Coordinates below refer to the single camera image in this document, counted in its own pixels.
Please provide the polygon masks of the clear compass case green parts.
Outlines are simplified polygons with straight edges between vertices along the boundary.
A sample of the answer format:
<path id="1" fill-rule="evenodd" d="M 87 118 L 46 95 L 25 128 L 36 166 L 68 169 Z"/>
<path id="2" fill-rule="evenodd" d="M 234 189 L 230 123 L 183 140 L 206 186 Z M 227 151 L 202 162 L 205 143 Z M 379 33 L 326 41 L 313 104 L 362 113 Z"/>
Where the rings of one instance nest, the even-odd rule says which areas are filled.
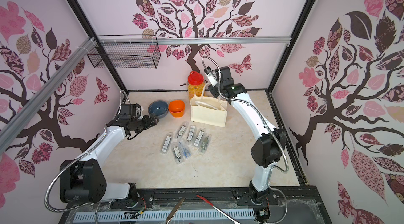
<path id="1" fill-rule="evenodd" d="M 200 142 L 199 149 L 198 149 L 199 154 L 204 155 L 206 153 L 210 141 L 211 141 L 210 134 L 207 134 L 203 137 L 202 141 Z"/>

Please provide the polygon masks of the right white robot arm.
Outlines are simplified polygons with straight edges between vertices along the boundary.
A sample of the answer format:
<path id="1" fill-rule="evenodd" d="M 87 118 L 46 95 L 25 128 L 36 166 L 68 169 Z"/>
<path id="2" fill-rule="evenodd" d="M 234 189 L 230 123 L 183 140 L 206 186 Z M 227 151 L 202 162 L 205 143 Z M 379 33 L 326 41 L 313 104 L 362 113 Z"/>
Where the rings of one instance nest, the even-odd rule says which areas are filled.
<path id="1" fill-rule="evenodd" d="M 260 204 L 275 194 L 270 186 L 273 170 L 289 172 L 285 153 L 286 132 L 265 118 L 242 84 L 234 83 L 229 67 L 218 68 L 216 79 L 214 88 L 219 96 L 240 113 L 256 139 L 250 153 L 257 167 L 250 181 L 249 193 L 252 202 Z"/>

